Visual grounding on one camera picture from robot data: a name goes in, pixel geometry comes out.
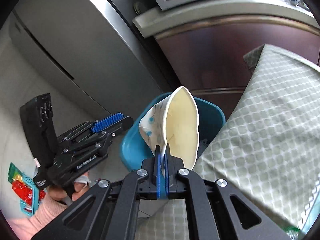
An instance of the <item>silver refrigerator door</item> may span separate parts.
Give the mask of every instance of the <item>silver refrigerator door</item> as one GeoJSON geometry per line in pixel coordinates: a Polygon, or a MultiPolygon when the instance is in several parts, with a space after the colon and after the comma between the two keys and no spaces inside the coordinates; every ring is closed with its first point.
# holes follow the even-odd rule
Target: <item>silver refrigerator door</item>
{"type": "Polygon", "coordinates": [[[15,14],[73,82],[111,114],[136,118],[153,98],[170,91],[107,0],[20,0],[15,14]]]}

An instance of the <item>blue plastic bin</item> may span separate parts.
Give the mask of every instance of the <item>blue plastic bin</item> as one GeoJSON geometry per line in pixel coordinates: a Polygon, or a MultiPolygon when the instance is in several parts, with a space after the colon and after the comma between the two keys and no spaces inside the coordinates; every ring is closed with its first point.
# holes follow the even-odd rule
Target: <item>blue plastic bin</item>
{"type": "MultiPolygon", "coordinates": [[[[141,168],[144,159],[153,157],[152,151],[145,143],[139,133],[139,123],[142,117],[158,102],[166,98],[171,93],[165,93],[155,98],[137,118],[133,126],[124,136],[120,145],[120,158],[129,171],[141,168]]],[[[211,142],[222,126],[226,118],[219,107],[216,105],[194,97],[199,111],[199,137],[200,141],[207,139],[211,142]]]]}

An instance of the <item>crushed paper cup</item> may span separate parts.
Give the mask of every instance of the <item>crushed paper cup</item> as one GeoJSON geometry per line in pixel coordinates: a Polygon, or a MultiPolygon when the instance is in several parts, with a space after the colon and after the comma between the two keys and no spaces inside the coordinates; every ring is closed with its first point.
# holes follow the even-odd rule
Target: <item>crushed paper cup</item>
{"type": "Polygon", "coordinates": [[[160,145],[161,156],[164,156],[169,143],[171,155],[181,158],[185,168],[192,170],[199,147],[198,126],[196,102],[181,86],[146,113],[139,123],[139,132],[153,155],[156,145],[160,145]]]}

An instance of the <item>white countertop edge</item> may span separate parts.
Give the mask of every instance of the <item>white countertop edge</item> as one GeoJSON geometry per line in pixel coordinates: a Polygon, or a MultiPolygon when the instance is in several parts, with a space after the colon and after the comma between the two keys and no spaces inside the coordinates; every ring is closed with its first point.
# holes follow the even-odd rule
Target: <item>white countertop edge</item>
{"type": "Polygon", "coordinates": [[[241,14],[278,16],[320,29],[310,12],[281,0],[203,0],[168,11],[155,7],[137,16],[133,23],[143,37],[147,38],[186,23],[241,14]]]}

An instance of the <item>pink sleeve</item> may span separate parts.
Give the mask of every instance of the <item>pink sleeve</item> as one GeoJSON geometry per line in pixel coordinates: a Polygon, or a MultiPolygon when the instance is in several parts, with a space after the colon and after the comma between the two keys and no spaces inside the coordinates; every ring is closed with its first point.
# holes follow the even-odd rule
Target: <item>pink sleeve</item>
{"type": "Polygon", "coordinates": [[[54,201],[46,194],[39,209],[31,218],[11,219],[8,223],[20,240],[30,240],[66,208],[66,205],[54,201]]]}

